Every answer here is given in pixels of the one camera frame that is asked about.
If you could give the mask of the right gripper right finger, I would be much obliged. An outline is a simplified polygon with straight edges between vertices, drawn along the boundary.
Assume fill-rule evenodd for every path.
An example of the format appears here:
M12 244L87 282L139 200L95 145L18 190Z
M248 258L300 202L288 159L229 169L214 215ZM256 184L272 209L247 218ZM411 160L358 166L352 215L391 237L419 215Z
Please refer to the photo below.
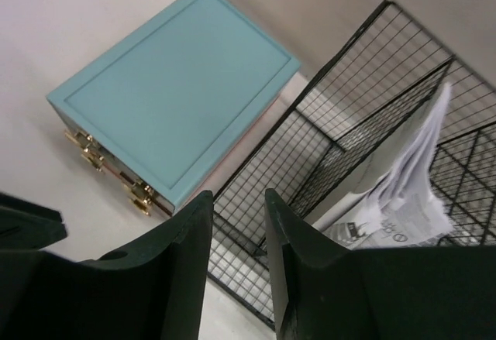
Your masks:
M493 339L492 246L346 249L265 192L279 339Z

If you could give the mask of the teal drawer box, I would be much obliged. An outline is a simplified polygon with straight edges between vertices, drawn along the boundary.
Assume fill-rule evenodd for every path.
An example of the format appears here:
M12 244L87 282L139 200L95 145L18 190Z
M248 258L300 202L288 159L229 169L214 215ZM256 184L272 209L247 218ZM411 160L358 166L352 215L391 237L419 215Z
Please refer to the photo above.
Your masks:
M46 98L136 208L172 215L299 67L228 0L176 0Z

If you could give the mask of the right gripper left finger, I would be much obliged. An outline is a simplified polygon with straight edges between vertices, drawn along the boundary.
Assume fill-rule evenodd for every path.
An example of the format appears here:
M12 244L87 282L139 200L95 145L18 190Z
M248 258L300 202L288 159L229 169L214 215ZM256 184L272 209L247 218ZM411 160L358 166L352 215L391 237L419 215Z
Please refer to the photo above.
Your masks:
M98 259L47 246L65 239L59 211L1 196L3 339L196 339L212 241L213 195Z

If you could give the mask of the white paper sheets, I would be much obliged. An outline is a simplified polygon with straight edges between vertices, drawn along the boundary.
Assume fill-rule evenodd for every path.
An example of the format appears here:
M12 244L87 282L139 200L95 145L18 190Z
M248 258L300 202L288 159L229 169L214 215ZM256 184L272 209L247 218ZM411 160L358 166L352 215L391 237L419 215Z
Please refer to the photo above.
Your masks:
M305 221L348 249L426 246L452 232L429 176L452 90L446 82Z

